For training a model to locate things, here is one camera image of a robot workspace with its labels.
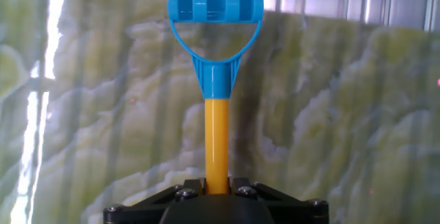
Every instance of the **blue plastic grip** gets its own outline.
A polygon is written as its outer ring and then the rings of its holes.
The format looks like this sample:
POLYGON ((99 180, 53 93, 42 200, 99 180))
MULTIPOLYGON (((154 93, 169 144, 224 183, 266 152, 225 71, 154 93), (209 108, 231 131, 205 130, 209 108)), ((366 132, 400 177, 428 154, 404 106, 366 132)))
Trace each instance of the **blue plastic grip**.
POLYGON ((192 56, 203 98, 228 99, 239 71, 241 56, 258 36, 263 20, 263 0, 168 0, 168 16, 176 39, 192 56), (255 33, 237 54, 223 61, 197 55, 180 38, 175 22, 257 23, 255 33))
POLYGON ((168 0, 174 22, 258 23, 263 10, 263 0, 168 0))

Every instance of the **plastic handle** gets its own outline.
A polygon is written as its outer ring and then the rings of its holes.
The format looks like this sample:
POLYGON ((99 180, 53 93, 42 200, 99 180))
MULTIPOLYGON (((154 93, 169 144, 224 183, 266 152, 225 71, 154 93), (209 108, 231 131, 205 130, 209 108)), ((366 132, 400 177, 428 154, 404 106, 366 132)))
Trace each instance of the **plastic handle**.
POLYGON ((192 56, 192 63, 205 99, 228 99, 239 71, 241 56, 258 36, 263 20, 263 0, 168 0, 168 16, 176 39, 192 56), (257 23, 255 33, 243 49, 223 61, 197 55, 180 38, 175 22, 257 23))

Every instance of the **black mount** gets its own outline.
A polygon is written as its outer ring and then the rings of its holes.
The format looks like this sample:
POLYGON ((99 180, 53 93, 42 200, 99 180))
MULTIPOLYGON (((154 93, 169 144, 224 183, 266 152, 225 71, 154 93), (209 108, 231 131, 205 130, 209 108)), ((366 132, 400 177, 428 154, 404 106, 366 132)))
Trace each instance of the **black mount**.
POLYGON ((205 195, 206 179, 189 179, 133 206, 114 204, 104 210, 104 224, 329 224, 326 201, 299 201, 246 178, 229 180, 229 194, 205 195))

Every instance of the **yellow pole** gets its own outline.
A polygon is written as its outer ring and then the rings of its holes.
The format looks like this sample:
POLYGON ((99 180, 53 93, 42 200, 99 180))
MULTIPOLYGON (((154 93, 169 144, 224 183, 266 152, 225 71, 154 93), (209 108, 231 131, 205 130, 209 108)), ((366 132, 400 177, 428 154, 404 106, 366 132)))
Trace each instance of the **yellow pole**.
POLYGON ((205 100, 206 194, 227 194, 228 100, 205 100))

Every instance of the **bolt head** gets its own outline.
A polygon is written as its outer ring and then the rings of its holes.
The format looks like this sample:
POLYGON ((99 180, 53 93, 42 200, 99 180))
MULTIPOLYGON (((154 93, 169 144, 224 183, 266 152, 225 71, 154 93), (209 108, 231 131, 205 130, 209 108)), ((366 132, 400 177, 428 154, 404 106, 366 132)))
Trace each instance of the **bolt head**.
POLYGON ((320 205, 328 204, 327 201, 322 200, 322 199, 310 199, 309 203, 312 204, 313 206, 320 206, 320 205))
POLYGON ((107 208, 107 211, 109 211, 109 212, 117 212, 117 211, 122 210, 122 208, 124 208, 124 206, 122 204, 114 203, 114 204, 110 205, 107 208))
POLYGON ((243 195, 256 194, 256 190, 249 186, 242 186, 237 190, 237 192, 243 195))
POLYGON ((185 188, 185 189, 179 190, 176 194, 179 197, 192 197, 192 196, 196 195, 197 192, 193 189, 185 188))
POLYGON ((181 190, 182 189, 182 185, 181 184, 174 185, 173 187, 176 190, 181 190))

